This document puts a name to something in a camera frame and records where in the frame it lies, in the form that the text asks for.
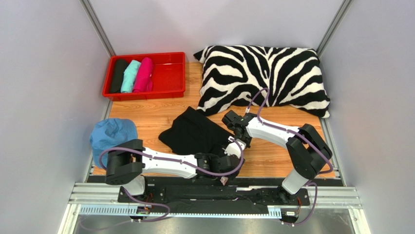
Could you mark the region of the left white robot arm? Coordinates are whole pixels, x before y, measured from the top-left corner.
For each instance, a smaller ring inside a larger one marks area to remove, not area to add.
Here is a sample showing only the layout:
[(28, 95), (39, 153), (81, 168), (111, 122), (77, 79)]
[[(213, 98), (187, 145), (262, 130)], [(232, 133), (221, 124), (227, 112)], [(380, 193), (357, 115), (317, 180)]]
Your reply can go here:
[(226, 184), (235, 178), (244, 163), (246, 144), (229, 138), (230, 143), (218, 154), (196, 153), (174, 155), (143, 146), (143, 141), (133, 139), (104, 150), (107, 163), (105, 183), (121, 185), (131, 195), (142, 195), (146, 190), (145, 174), (166, 174), (192, 180), (219, 180)]

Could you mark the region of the black t shirt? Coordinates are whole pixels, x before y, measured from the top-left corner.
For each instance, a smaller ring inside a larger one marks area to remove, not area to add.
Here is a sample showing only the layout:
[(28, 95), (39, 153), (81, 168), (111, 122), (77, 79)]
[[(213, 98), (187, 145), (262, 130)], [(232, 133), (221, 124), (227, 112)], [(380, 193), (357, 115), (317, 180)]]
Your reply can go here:
[(191, 179), (213, 179), (231, 180), (239, 175), (240, 169), (245, 162), (240, 159), (239, 165), (230, 172), (212, 173), (197, 166), (197, 153), (215, 154), (224, 153), (229, 144), (228, 138), (234, 134), (228, 132), (217, 123), (211, 121), (195, 109), (188, 107), (182, 114), (173, 120), (170, 128), (164, 130), (158, 139), (167, 145), (172, 153), (179, 156), (192, 156), (195, 162), (192, 167), (183, 163), (187, 169), (192, 169), (195, 175)]

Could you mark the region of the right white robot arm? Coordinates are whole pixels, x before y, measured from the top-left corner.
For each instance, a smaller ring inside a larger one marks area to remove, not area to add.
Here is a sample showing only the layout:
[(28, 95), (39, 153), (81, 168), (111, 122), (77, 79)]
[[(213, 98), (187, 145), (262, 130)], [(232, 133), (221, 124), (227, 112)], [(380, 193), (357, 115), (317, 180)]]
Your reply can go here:
[(296, 194), (302, 186), (319, 175), (325, 165), (333, 167), (330, 163), (332, 151), (310, 124), (286, 126), (262, 119), (254, 113), (240, 116), (232, 110), (224, 115), (222, 123), (246, 147), (250, 146), (253, 138), (258, 138), (287, 149), (293, 170), (281, 185), (286, 194)]

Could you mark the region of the blue bucket hat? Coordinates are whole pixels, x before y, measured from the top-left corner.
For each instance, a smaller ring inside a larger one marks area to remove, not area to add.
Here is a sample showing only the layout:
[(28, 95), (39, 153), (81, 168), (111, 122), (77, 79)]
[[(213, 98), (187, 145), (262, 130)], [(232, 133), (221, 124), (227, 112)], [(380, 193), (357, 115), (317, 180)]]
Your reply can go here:
[(108, 118), (96, 123), (90, 134), (94, 163), (98, 168), (106, 167), (108, 154), (99, 158), (104, 150), (136, 138), (136, 125), (130, 119)]

